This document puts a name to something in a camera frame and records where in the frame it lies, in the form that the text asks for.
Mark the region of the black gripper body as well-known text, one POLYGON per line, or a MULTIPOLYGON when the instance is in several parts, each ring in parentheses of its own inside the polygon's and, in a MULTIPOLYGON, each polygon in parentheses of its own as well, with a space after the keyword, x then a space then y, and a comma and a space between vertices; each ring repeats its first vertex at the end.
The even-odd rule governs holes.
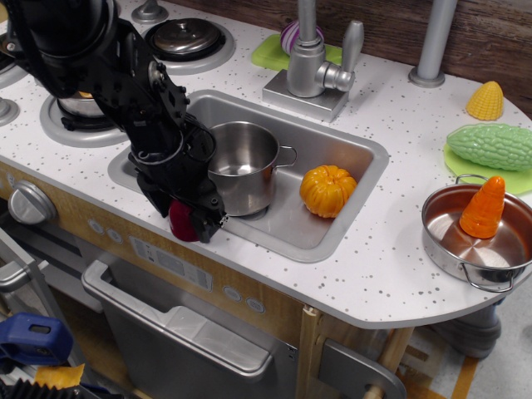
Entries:
POLYGON ((223 214, 224 203, 215 184, 208 177, 209 162, 217 144, 211 132, 195 116, 186 116, 177 150, 149 154, 132 149, 129 161, 145 173, 160 190, 193 209, 209 214, 223 214))

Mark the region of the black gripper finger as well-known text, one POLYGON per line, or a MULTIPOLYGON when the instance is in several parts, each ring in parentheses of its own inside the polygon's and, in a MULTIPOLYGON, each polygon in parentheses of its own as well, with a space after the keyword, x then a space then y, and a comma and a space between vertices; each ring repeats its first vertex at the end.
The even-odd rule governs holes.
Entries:
POLYGON ((136 182, 142 194, 150 201, 159 214, 165 218, 170 211, 171 197, 159 189, 159 187, 143 172, 138 172, 136 182))
POLYGON ((209 243, 213 235, 224 226, 228 216, 226 214, 212 216, 202 209, 193 209, 189 219, 198 240, 201 243, 209 243))

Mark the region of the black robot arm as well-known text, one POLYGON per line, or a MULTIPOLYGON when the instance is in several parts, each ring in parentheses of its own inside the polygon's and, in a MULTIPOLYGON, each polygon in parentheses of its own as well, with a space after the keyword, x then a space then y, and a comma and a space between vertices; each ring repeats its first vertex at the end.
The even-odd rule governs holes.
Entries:
POLYGON ((210 131, 187 111, 186 89, 112 1, 7 1, 3 50, 58 99, 89 93, 125 132, 137 184, 175 237, 207 243, 224 203, 208 177, 210 131))

